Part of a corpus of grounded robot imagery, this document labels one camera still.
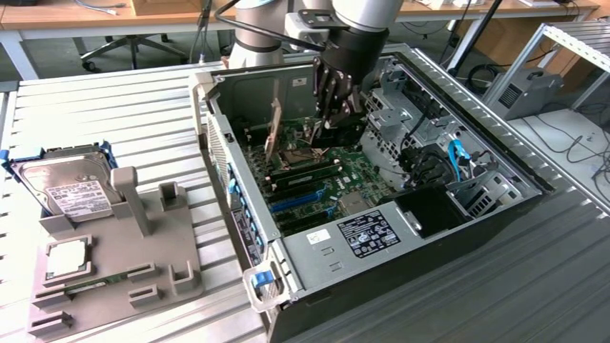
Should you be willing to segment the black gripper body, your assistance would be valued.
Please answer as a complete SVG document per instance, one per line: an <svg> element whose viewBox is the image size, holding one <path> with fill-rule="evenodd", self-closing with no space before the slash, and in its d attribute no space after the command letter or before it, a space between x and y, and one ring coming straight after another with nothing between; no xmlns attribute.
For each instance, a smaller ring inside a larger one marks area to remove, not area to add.
<svg viewBox="0 0 610 343"><path fill-rule="evenodd" d="M323 51L323 64L347 74L354 84L360 84L375 67L387 38L388 29L376 32L355 28L332 29Z"/></svg>

